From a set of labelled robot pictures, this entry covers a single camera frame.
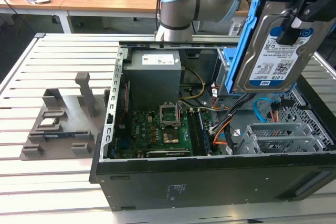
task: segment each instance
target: red wire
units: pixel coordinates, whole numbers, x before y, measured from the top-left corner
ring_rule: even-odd
[[[126,114],[126,108],[127,108],[127,85],[126,86],[126,89],[125,89],[125,109],[124,109],[124,113],[122,113],[122,116],[120,117],[120,120],[119,120],[119,123],[118,125],[121,123],[121,120],[124,118],[125,114]]]

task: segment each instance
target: wooden desk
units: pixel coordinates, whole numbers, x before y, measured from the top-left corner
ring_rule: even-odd
[[[70,16],[101,16],[103,26],[108,27],[107,17],[154,18],[156,0],[50,0],[32,5],[25,0],[7,0],[19,14],[57,15],[64,33],[73,33]],[[247,17],[248,4],[241,1],[237,17]],[[0,0],[0,13],[13,14],[8,5]]]
[[[99,12],[151,13],[154,17],[156,0],[64,0],[61,10],[94,10]]]
[[[32,5],[25,0],[6,0],[13,8],[23,8],[23,9],[49,9],[49,10],[60,10],[60,5],[64,0],[50,0],[47,3],[40,3]],[[4,0],[0,0],[0,8],[9,8]]]

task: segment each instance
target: hard drive label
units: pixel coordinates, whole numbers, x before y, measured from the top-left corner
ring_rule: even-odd
[[[276,86],[283,82],[298,59],[297,49],[308,42],[313,29],[302,30],[293,46],[276,42],[282,27],[274,27],[268,35],[249,81],[254,86]]]

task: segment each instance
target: gray power supply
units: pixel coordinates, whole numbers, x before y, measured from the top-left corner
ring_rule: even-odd
[[[123,64],[123,74],[131,82],[135,110],[157,110],[165,102],[177,103],[181,79],[177,50],[134,51],[132,62]]]

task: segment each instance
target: motherboard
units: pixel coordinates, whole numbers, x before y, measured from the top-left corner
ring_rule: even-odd
[[[133,111],[129,121],[129,125],[119,125],[119,132],[129,133],[119,134],[113,150],[115,158],[194,156],[200,151],[199,144],[192,139],[200,138],[204,143],[203,153],[209,151],[205,150],[208,140],[202,136],[212,126],[208,111],[202,113],[177,109],[177,105],[163,105],[158,111]]]

